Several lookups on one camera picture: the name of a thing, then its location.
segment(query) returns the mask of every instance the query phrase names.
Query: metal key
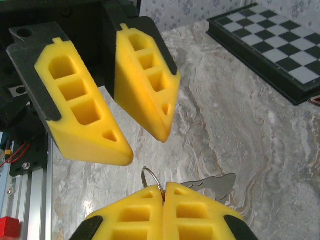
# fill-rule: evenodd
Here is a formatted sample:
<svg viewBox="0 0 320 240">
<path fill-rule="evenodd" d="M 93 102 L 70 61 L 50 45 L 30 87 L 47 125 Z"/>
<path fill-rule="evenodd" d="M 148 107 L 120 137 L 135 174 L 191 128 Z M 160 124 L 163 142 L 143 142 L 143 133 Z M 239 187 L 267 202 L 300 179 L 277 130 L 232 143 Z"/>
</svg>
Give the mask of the metal key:
<svg viewBox="0 0 320 240">
<path fill-rule="evenodd" d="M 215 193 L 215 200 L 225 204 L 234 188 L 237 175 L 234 173 L 226 174 L 221 177 L 211 176 L 199 181 L 187 181 L 181 185 L 196 192 L 202 189 L 212 189 Z"/>
</svg>

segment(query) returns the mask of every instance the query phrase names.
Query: red component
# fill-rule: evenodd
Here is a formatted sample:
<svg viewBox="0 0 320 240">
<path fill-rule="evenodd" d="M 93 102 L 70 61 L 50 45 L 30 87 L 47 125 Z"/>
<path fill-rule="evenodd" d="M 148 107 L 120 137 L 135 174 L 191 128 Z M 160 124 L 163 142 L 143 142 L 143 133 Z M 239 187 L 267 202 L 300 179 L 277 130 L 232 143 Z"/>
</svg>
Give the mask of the red component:
<svg viewBox="0 0 320 240">
<path fill-rule="evenodd" d="M 19 237 L 19 220 L 12 217 L 0 218 L 0 240 L 13 240 Z"/>
</svg>

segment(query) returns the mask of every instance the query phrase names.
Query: black chessboard frame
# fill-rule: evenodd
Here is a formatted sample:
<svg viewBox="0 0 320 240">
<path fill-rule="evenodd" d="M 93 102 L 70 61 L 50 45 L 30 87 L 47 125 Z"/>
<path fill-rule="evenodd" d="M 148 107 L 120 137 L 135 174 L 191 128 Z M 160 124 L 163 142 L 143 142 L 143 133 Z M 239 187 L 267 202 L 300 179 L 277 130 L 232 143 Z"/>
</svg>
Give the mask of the black chessboard frame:
<svg viewBox="0 0 320 240">
<path fill-rule="evenodd" d="M 287 98 L 293 105 L 299 105 L 311 97 L 320 95 L 319 80 L 302 84 L 300 81 L 288 74 L 288 72 L 275 65 L 272 61 L 254 50 L 245 42 L 241 41 L 234 34 L 231 34 L 216 22 L 218 19 L 257 5 L 257 3 L 254 3 L 208 19 L 209 30 L 206 33 L 226 48 L 230 53 L 240 59 L 252 71 Z"/>
</svg>

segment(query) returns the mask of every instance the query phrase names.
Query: yellow foam gripper pad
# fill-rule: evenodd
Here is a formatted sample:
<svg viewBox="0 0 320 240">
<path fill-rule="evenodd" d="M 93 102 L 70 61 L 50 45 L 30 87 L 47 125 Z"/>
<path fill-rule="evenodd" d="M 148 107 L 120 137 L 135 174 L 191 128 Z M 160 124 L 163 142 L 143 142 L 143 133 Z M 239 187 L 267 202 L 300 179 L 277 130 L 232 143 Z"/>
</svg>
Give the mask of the yellow foam gripper pad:
<svg viewBox="0 0 320 240">
<path fill-rule="evenodd" d="M 235 240 L 224 216 L 233 209 L 175 182 L 166 185 L 163 240 Z"/>
<path fill-rule="evenodd" d="M 65 158 L 119 166 L 132 162 L 132 149 L 71 41 L 53 39 L 34 67 L 62 116 L 46 122 Z"/>
<path fill-rule="evenodd" d="M 173 75 L 155 40 L 122 24 L 116 33 L 114 100 L 158 141 L 172 128 L 181 75 Z"/>
<path fill-rule="evenodd" d="M 90 214 L 103 222 L 92 240 L 162 240 L 163 199 L 157 186 L 149 186 Z"/>
</svg>

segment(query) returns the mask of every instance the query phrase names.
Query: red wire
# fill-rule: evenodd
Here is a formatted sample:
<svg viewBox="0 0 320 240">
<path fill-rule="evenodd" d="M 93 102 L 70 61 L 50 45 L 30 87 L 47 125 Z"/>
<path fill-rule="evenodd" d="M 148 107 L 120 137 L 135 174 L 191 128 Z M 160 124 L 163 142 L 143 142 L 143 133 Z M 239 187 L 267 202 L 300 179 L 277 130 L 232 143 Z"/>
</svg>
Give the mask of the red wire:
<svg viewBox="0 0 320 240">
<path fill-rule="evenodd" d="M 30 144 L 28 144 L 28 146 L 26 146 L 26 148 L 23 150 L 23 152 L 16 158 L 16 159 L 14 159 L 14 160 L 12 160 L 12 161 L 8 161 L 7 160 L 7 163 L 8 164 L 13 164 L 13 163 L 15 163 L 16 161 L 18 161 L 19 159 L 21 159 L 25 154 L 26 154 L 26 152 L 28 151 L 28 149 L 30 148 Z"/>
<path fill-rule="evenodd" d="M 30 148 L 30 143 L 27 146 L 26 146 L 26 144 L 27 144 L 27 142 L 25 141 L 24 144 L 22 144 L 22 146 L 19 147 L 19 149 L 11 157 L 9 157 L 7 160 L 5 160 L 5 162 L 0 164 L 0 168 L 5 164 L 15 163 L 20 158 L 22 158 L 26 154 L 27 150 Z M 23 152 L 16 159 L 12 160 L 25 146 L 26 146 L 26 148 L 23 150 Z"/>
</svg>

